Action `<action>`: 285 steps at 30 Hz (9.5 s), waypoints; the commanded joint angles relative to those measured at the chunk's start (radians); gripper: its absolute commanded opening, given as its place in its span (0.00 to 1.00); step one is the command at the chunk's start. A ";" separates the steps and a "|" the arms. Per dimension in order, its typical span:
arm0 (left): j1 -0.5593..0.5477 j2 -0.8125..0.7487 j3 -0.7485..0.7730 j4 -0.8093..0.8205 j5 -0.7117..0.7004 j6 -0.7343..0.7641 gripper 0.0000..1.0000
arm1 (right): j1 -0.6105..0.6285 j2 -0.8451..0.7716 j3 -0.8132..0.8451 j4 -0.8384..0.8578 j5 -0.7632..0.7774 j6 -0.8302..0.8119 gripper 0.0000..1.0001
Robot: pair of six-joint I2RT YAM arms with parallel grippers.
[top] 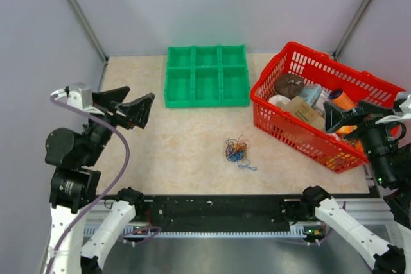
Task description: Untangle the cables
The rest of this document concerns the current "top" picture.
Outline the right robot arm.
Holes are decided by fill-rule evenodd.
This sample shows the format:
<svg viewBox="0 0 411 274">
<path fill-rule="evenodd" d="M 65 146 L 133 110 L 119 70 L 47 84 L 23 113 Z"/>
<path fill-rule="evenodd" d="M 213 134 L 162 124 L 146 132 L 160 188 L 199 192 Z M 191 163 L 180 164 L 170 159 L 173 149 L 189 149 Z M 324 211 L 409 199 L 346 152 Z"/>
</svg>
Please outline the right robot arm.
<svg viewBox="0 0 411 274">
<path fill-rule="evenodd" d="M 324 104 L 327 133 L 345 126 L 355 129 L 348 141 L 359 141 L 375 184 L 388 189 L 385 196 L 333 196 L 320 186 L 306 188 L 300 199 L 300 213 L 308 220 L 325 223 L 354 248 L 373 273 L 410 273 L 410 145 L 399 145 L 405 137 L 405 121 L 410 120 L 410 96 L 401 92 L 392 107 L 361 100 L 355 108 L 343 110 Z M 371 232 L 341 201 L 359 201 L 369 210 L 372 201 L 384 205 L 392 214 L 402 239 L 396 246 Z"/>
</svg>

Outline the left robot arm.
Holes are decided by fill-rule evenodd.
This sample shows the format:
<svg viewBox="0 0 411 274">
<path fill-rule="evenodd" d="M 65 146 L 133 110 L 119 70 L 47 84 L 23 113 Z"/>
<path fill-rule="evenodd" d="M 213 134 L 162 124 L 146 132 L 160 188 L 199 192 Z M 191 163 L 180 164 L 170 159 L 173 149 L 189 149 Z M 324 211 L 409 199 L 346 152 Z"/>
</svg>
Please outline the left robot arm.
<svg viewBox="0 0 411 274">
<path fill-rule="evenodd" d="M 127 86 L 94 92 L 74 83 L 51 94 L 52 103 L 87 118 L 81 132 L 52 131 L 46 139 L 46 164 L 55 171 L 49 195 L 51 234 L 44 273 L 101 273 L 112 247 L 120 241 L 140 244 L 161 228 L 153 225 L 144 194 L 126 187 L 114 197 L 109 212 L 85 240 L 87 215 L 105 193 L 97 193 L 101 173 L 94 169 L 112 136 L 145 128 L 155 100 L 152 93 L 126 102 Z"/>
</svg>

